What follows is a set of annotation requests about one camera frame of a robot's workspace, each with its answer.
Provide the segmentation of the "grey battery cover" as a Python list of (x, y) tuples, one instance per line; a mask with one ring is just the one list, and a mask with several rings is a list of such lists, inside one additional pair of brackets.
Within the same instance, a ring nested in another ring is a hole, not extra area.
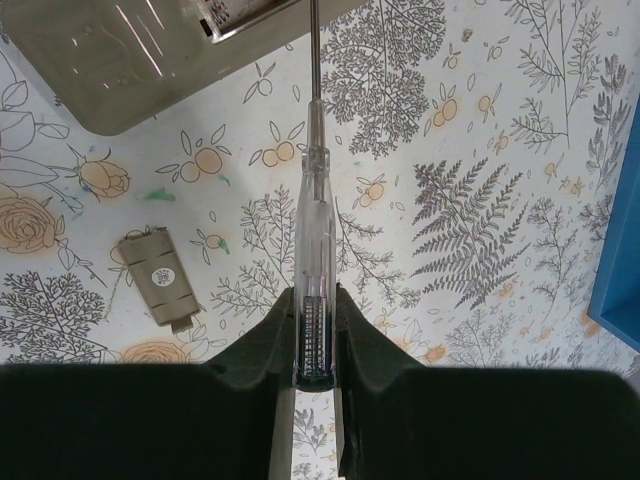
[(154, 322), (173, 334), (191, 329), (200, 306), (169, 231), (134, 235), (117, 248)]

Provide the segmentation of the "thin metal screwdriver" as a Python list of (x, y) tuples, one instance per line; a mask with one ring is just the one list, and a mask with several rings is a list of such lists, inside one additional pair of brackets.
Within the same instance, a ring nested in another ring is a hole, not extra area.
[(321, 88), (320, 3), (310, 3), (311, 100), (296, 211), (295, 385), (325, 392), (335, 384), (336, 219)]

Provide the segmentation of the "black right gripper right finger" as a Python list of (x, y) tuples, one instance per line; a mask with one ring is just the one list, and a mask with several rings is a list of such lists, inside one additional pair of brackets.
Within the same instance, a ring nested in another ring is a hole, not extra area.
[(427, 367), (336, 300), (346, 479), (635, 479), (639, 397), (595, 370)]

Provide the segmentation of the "grey remote control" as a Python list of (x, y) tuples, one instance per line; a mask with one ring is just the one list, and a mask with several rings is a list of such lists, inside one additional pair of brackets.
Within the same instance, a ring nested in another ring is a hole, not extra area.
[(4, 1), (8, 40), (76, 121), (119, 135), (307, 34), (307, 1)]

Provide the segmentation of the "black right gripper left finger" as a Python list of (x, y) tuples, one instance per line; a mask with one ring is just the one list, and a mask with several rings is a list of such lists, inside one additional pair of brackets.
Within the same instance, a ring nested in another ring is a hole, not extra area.
[(287, 479), (293, 293), (201, 364), (9, 365), (5, 479)]

